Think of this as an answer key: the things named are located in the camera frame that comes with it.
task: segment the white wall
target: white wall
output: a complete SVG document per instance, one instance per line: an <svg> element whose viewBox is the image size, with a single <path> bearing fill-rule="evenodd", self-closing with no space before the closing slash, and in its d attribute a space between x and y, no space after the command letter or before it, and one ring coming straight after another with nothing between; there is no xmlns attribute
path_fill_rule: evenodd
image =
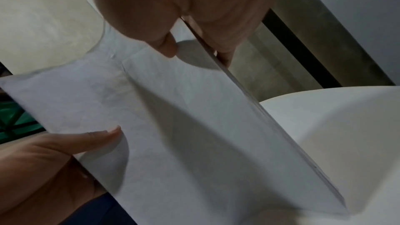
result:
<svg viewBox="0 0 400 225"><path fill-rule="evenodd" d="M322 0L383 71L400 85L400 0Z"/></svg>

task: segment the skin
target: skin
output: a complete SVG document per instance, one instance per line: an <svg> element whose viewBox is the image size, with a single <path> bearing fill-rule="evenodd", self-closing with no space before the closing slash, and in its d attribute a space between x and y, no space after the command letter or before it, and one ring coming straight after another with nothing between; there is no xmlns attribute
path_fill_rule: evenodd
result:
<svg viewBox="0 0 400 225"><path fill-rule="evenodd" d="M117 141L112 131L43 134L0 150L0 224L57 225L106 193L73 158Z"/></svg>
<svg viewBox="0 0 400 225"><path fill-rule="evenodd" d="M235 48L260 24L274 0L95 0L104 18L122 34L147 42L167 57L177 45L170 33L179 17L229 67Z"/></svg>
<svg viewBox="0 0 400 225"><path fill-rule="evenodd" d="M171 27L183 18L229 67L235 48L273 0L95 0L120 33L174 57ZM39 135L0 149L0 224L56 225L105 190L72 157L116 141L118 127L79 135Z"/></svg>

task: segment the open booklet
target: open booklet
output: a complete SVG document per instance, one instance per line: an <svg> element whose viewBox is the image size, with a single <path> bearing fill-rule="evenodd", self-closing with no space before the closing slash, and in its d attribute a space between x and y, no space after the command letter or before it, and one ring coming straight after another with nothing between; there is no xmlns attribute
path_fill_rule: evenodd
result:
<svg viewBox="0 0 400 225"><path fill-rule="evenodd" d="M120 125L76 158L139 224L240 224L265 208L347 213L313 161L179 20L168 59L107 23L83 58L0 86L49 132Z"/></svg>

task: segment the paper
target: paper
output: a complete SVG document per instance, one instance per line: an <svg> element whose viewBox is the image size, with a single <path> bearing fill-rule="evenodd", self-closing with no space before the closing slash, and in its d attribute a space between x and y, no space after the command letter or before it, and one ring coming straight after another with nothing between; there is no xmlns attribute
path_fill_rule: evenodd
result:
<svg viewBox="0 0 400 225"><path fill-rule="evenodd" d="M77 156L139 225L239 224L264 208L346 213L285 131L179 20L168 59L106 24L70 64L0 79L49 132L120 125L124 138Z"/></svg>

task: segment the person's right hand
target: person's right hand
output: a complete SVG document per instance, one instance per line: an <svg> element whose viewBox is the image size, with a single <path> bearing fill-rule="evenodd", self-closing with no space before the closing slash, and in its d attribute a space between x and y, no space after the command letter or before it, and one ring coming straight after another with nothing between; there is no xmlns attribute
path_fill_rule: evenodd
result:
<svg viewBox="0 0 400 225"><path fill-rule="evenodd" d="M233 53L259 25L274 0L95 0L104 18L122 34L147 42L167 57L177 45L170 33L185 20L229 66Z"/></svg>

